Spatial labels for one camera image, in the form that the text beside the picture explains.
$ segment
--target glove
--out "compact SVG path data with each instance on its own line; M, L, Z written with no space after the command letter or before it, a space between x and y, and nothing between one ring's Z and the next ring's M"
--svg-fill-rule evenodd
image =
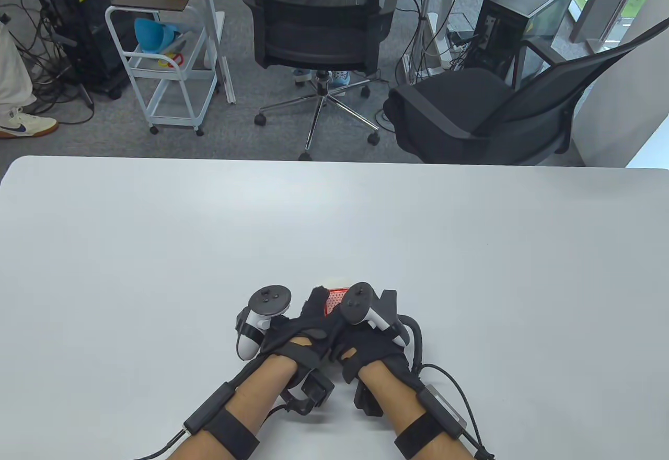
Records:
M354 355L344 358L351 349ZM351 383L358 377L360 369L372 362L382 361L395 378L420 392L425 385L418 379L418 375L411 372L409 362L404 355L404 349L394 343L390 336L363 322L356 326L346 326L334 343L332 358L342 365L342 375L346 383Z
M347 325L339 307L335 307L330 315L325 315L325 303L330 291L325 287L316 287L304 302L302 312L296 319L286 316L274 317L265 339L260 346L260 355L272 353L285 355L298 363L299 370L289 383L289 388L299 383L308 372L320 366L321 361L330 352L337 336ZM310 346L291 343L292 338L304 336L311 342Z

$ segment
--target pant leg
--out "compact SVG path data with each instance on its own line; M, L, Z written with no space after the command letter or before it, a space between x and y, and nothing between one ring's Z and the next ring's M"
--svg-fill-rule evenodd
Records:
M0 114L35 101L33 83L8 28L0 22Z

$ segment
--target hand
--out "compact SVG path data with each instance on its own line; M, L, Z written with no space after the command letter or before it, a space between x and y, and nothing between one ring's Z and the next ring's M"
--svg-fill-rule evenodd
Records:
M418 375L409 369L404 349L394 343L390 336L373 329L363 322L356 326L346 326L337 337L332 357L342 364L342 374L346 383L358 377L360 370L375 361L381 361L395 375L416 391L424 385Z
M299 317L296 319L288 319L286 316L274 317L260 346L260 353L275 353L290 342L310 346L318 359L322 360L347 325L338 307L335 307L329 316L325 316L325 303L329 296L330 291L326 288L316 287L304 302Z

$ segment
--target forearm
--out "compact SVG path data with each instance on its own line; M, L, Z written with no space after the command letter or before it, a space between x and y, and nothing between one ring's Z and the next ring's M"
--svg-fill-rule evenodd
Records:
M271 355L244 381L225 405L241 424L258 433L279 393L297 370L297 363L282 355ZM169 460L234 460L232 455L207 431L189 437Z
M358 377L376 398L395 434L400 434L425 413L416 392L396 379L381 361L360 370ZM415 460L471 460L471 454L460 441L445 432L439 434L414 457Z

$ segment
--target sneaker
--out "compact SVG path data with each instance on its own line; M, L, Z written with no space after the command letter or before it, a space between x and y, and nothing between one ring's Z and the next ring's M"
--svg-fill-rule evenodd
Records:
M23 108L12 108L6 116L0 117L0 139L3 140L44 136L57 128L56 119L28 115L23 113Z
M311 70L295 68L293 70L293 78L295 79L295 83L309 82L311 80Z
M351 73L348 71L331 71L330 75L332 75L332 89L344 87L344 85L349 85L351 83ZM344 96L346 93L343 92L337 95Z

